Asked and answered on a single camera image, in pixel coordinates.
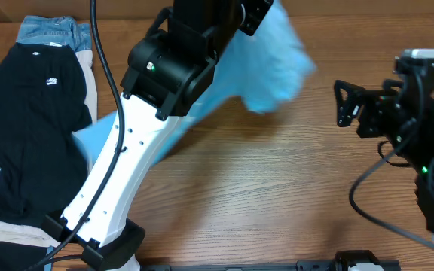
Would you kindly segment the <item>light blue printed t-shirt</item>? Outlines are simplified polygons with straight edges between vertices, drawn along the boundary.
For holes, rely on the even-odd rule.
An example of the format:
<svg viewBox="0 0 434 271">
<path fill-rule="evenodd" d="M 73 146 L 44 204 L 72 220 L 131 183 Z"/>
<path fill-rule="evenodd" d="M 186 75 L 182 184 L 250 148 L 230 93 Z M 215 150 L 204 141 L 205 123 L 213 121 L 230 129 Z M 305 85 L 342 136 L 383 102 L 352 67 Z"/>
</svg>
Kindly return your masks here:
<svg viewBox="0 0 434 271">
<path fill-rule="evenodd" d="M 297 98 L 316 66 L 280 1 L 275 1 L 254 35 L 237 32 L 225 49 L 213 83 L 192 105 L 157 153 L 159 163 L 186 134 L 224 102 L 240 97 L 248 111 L 275 112 Z"/>
</svg>

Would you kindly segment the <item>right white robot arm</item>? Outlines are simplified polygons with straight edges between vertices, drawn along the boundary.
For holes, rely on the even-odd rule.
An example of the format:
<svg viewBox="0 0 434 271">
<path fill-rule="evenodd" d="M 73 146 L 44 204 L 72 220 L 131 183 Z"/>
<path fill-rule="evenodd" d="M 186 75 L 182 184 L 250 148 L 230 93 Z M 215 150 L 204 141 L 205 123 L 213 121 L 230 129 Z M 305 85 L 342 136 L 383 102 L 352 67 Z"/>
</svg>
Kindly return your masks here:
<svg viewBox="0 0 434 271">
<path fill-rule="evenodd" d="M 342 80 L 334 84 L 337 125 L 347 127 L 358 120 L 359 137 L 384 137 L 393 147 L 354 181 L 349 201 L 359 215 L 373 224 L 434 251 L 434 56 L 398 57 L 394 72 L 399 79 L 386 79 L 379 90 Z M 426 228 L 433 234 L 431 242 L 370 215 L 354 199 L 358 186 L 393 156 L 404 158 L 403 166 L 417 173 L 415 195 Z"/>
</svg>

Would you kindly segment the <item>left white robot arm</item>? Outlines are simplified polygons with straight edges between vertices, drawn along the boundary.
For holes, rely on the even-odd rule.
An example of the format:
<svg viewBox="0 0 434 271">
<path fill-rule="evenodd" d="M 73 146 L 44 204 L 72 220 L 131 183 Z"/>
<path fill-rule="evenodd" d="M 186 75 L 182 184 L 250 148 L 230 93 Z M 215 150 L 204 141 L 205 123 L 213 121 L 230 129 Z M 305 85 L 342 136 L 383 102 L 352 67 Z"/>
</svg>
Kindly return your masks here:
<svg viewBox="0 0 434 271">
<path fill-rule="evenodd" d="M 130 51 L 117 114 L 105 144 L 73 200 L 46 216 L 43 230 L 60 247 L 76 243 L 92 270 L 137 270 L 145 231 L 128 218 L 158 151 L 213 82 L 236 33 L 254 35 L 271 0 L 175 0 Z"/>
</svg>

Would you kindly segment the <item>blue denim jeans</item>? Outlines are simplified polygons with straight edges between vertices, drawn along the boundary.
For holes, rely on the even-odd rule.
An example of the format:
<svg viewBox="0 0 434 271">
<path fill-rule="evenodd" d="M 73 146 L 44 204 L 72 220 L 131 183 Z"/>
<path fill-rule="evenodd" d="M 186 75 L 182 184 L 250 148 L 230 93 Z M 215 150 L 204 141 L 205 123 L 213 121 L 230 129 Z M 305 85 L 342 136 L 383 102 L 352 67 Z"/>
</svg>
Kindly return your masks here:
<svg viewBox="0 0 434 271">
<path fill-rule="evenodd" d="M 26 16 L 20 24 L 17 43 L 70 46 L 75 52 L 92 49 L 89 23 L 73 17 Z"/>
</svg>

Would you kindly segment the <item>black t-shirt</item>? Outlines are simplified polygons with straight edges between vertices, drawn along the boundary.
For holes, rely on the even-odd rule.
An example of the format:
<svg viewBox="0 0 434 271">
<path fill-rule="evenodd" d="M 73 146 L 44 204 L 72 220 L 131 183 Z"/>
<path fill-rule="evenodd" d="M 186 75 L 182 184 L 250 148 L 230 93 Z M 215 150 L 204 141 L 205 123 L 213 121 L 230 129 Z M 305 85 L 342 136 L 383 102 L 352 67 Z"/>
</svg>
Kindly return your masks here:
<svg viewBox="0 0 434 271">
<path fill-rule="evenodd" d="M 90 125 L 84 73 L 69 46 L 16 43 L 0 63 L 0 221 L 40 227 L 88 169 L 74 132 Z"/>
</svg>

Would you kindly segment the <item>dark garment with blue trim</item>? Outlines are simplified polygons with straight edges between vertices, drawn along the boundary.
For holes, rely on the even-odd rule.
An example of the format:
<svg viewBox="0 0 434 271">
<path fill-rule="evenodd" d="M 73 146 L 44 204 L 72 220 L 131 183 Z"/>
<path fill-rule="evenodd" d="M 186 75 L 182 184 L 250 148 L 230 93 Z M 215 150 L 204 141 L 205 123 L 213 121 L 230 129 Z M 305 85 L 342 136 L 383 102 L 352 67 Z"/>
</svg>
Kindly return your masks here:
<svg viewBox="0 0 434 271">
<path fill-rule="evenodd" d="M 19 271 L 42 260 L 53 247 L 0 242 L 0 271 Z"/>
</svg>

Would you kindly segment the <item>beige garment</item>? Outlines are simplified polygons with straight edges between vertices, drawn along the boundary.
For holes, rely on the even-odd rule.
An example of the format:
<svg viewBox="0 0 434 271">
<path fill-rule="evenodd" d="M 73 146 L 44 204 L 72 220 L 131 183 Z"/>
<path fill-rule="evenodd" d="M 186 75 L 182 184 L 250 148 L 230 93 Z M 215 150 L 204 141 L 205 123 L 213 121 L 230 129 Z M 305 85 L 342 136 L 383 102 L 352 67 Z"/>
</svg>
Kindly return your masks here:
<svg viewBox="0 0 434 271">
<path fill-rule="evenodd" d="M 96 82 L 92 70 L 93 53 L 90 50 L 82 50 L 75 55 L 80 62 L 87 85 L 87 95 L 84 103 L 89 109 L 91 121 L 96 122 L 98 111 Z M 55 247 L 58 245 L 57 241 L 37 227 L 8 224 L 2 221 L 0 221 L 0 242 L 38 247 Z"/>
</svg>

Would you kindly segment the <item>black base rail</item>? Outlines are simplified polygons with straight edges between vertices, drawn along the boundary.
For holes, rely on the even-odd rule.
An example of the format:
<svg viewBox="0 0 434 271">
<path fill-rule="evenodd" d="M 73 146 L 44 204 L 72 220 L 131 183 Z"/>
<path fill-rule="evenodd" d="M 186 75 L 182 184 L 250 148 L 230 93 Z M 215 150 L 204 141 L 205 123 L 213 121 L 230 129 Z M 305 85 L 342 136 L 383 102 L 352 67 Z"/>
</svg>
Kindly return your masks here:
<svg viewBox="0 0 434 271">
<path fill-rule="evenodd" d="M 140 265 L 144 271 L 401 271 L 398 260 L 378 260 L 369 250 L 339 251 L 331 260 L 297 260 L 295 263 L 171 266 Z"/>
</svg>

